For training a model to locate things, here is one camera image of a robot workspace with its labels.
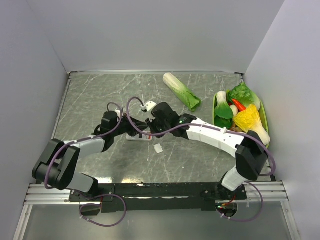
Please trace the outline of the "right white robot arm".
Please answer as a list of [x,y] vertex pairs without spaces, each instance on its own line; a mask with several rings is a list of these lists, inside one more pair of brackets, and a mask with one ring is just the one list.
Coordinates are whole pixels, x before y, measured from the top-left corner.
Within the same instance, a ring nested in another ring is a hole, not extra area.
[[178,115],[166,102],[148,101],[142,111],[147,114],[145,122],[153,136],[161,138],[171,133],[177,138],[208,144],[235,158],[235,166],[222,177],[218,187],[223,199],[230,199],[244,182],[259,178],[267,161],[267,148],[256,132],[229,131],[190,114]]

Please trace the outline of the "white remote control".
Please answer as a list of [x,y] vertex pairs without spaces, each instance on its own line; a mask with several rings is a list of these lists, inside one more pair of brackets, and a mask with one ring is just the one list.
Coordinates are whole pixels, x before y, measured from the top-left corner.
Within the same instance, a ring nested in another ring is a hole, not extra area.
[[150,142],[152,141],[152,136],[150,135],[145,135],[142,133],[138,133],[135,136],[130,136],[129,134],[126,134],[126,139],[128,141],[137,141],[137,142]]

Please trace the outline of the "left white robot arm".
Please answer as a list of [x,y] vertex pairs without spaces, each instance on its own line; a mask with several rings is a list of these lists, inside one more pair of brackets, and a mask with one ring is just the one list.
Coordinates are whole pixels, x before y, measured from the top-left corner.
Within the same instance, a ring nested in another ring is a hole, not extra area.
[[139,133],[125,113],[107,111],[90,136],[77,141],[51,139],[35,164],[32,177],[58,190],[80,191],[87,201],[93,201],[99,195],[98,180],[76,172],[78,160],[107,151],[115,137],[123,134],[134,137]]

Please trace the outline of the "white battery cover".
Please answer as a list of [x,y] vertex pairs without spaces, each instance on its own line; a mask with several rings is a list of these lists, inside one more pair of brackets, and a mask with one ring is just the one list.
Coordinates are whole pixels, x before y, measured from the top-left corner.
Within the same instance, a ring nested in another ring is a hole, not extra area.
[[157,154],[160,154],[160,153],[162,153],[163,152],[163,148],[162,148],[162,146],[158,143],[158,144],[155,144],[154,146],[154,150],[155,150],[155,152],[157,153]]

